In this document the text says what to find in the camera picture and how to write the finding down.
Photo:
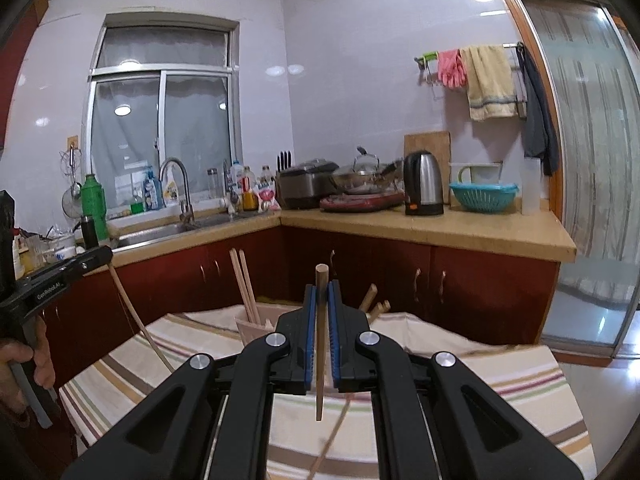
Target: hand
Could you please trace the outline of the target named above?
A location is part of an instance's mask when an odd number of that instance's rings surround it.
[[[25,363],[33,359],[36,363],[33,380],[43,388],[52,388],[56,381],[56,373],[51,362],[46,331],[47,325],[42,318],[37,317],[36,338],[38,345],[35,351],[12,339],[0,339],[0,402],[18,415],[27,408],[27,400],[15,382],[8,362]]]

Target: green thermos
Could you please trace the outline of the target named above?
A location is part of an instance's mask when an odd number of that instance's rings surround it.
[[[108,239],[107,203],[104,199],[104,189],[95,179],[93,173],[89,173],[86,176],[80,192],[80,199],[82,200],[82,214],[94,218],[95,233],[98,235],[98,240]]]

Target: striped tablecloth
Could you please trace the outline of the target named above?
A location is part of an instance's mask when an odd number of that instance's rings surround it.
[[[177,368],[206,352],[214,358],[242,351],[234,316],[241,306],[194,314],[169,314],[148,330]],[[596,476],[587,428],[558,363],[545,346],[495,348],[468,341],[406,314],[389,314],[372,327],[420,354],[447,350],[489,384],[538,428],[583,472]],[[60,389],[62,403],[78,433],[93,444],[168,371],[146,340],[136,334]],[[274,478],[306,478],[344,405],[340,394],[324,400],[324,416],[315,421],[316,398],[276,395],[271,417],[268,471]],[[316,475],[322,479],[378,478],[376,440],[368,394],[352,402],[335,442]]]

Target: kitchen sink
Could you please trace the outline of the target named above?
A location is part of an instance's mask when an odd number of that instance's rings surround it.
[[[230,224],[233,222],[239,222],[242,220],[246,220],[247,218],[254,218],[258,216],[259,213],[236,213],[234,216],[229,216],[227,213],[220,213],[217,215],[205,216],[202,218],[197,218],[195,224],[197,227],[215,227],[216,225],[224,225]]]
[[[178,222],[176,224],[163,225],[161,227],[154,227],[152,229],[138,231],[137,233],[123,235],[116,240],[114,251],[117,252],[121,249],[129,249],[133,246],[139,247],[151,242],[157,242],[158,240],[173,238],[174,236],[178,236],[189,231],[195,231],[197,228],[198,227],[195,225]]]
[[[196,231],[198,229],[210,228],[219,225],[239,222],[247,218],[254,218],[258,213],[240,213],[230,217],[226,213],[220,213],[212,216],[198,218],[193,224],[183,224],[178,222],[175,224],[145,229],[128,235],[122,235],[113,243],[113,252],[118,253],[127,249],[146,246],[155,242],[169,240],[181,234]]]

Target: wooden stick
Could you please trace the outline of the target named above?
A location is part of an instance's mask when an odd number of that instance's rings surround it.
[[[371,323],[373,323],[380,316],[380,314],[386,314],[390,310],[391,304],[387,300],[385,300],[384,304],[377,304],[371,311],[371,314],[369,314],[369,324],[371,325]]]
[[[378,293],[378,288],[376,287],[376,285],[371,283],[369,290],[367,291],[364,299],[362,300],[362,303],[360,304],[361,311],[363,312],[369,311],[369,307],[371,306],[371,303],[373,303],[373,300],[376,297],[377,293]]]
[[[118,292],[120,293],[120,296],[124,300],[124,304],[127,305],[127,308],[129,309],[129,312],[133,316],[133,319],[136,320],[136,324],[138,325],[138,328],[140,330],[142,330],[142,333],[145,336],[146,340],[151,345],[151,348],[154,350],[154,352],[156,352],[156,354],[158,354],[158,357],[162,360],[162,362],[164,363],[164,366],[166,366],[168,368],[168,370],[171,373],[173,373],[174,372],[174,367],[171,366],[171,364],[169,363],[167,358],[160,351],[160,349],[158,348],[158,345],[151,338],[151,336],[149,335],[149,332],[146,330],[146,327],[142,323],[142,320],[140,319],[140,316],[138,316],[138,313],[136,312],[136,309],[133,308],[133,304],[131,303],[131,300],[127,296],[127,293],[124,290],[124,287],[122,286],[122,282],[120,281],[120,277],[118,276],[118,273],[116,272],[116,269],[113,268],[113,265],[111,263],[109,263],[108,267],[109,267],[109,272],[111,274],[111,277],[113,278],[113,282],[116,284],[116,288],[118,289]]]
[[[251,286],[251,278],[249,278],[249,267],[246,266],[246,258],[244,257],[244,251],[242,249],[240,249],[240,262],[242,263],[242,272],[244,272],[244,285],[249,293],[248,296],[251,310],[254,313],[256,323],[258,325],[262,325],[260,313],[258,312],[257,305],[255,304],[254,288]]]
[[[238,288],[240,289],[240,296],[242,296],[242,302],[244,303],[244,309],[246,310],[246,317],[250,323],[255,324],[254,311],[250,306],[249,293],[246,291],[246,285],[244,284],[244,278],[242,277],[242,270],[240,269],[240,262],[238,261],[238,252],[235,249],[231,249],[229,254],[231,255],[231,263],[234,266],[236,281],[238,282]]]
[[[326,359],[326,288],[329,266],[316,265],[316,420],[322,420],[324,361]]]
[[[347,412],[349,411],[349,406],[351,405],[351,399],[353,399],[353,394],[347,394],[346,402],[342,407],[342,411],[338,416],[338,420],[335,421],[334,430],[331,432],[331,434],[329,435],[329,438],[324,443],[322,452],[320,453],[318,458],[316,458],[313,465],[311,466],[311,469],[309,470],[309,475],[306,477],[306,480],[313,480],[313,477],[318,472],[318,469],[320,469],[320,464],[322,463],[322,460],[326,458],[326,454],[329,452],[331,445],[334,443],[335,436],[338,434],[338,430],[340,430],[340,426],[342,425],[344,418],[347,416]]]

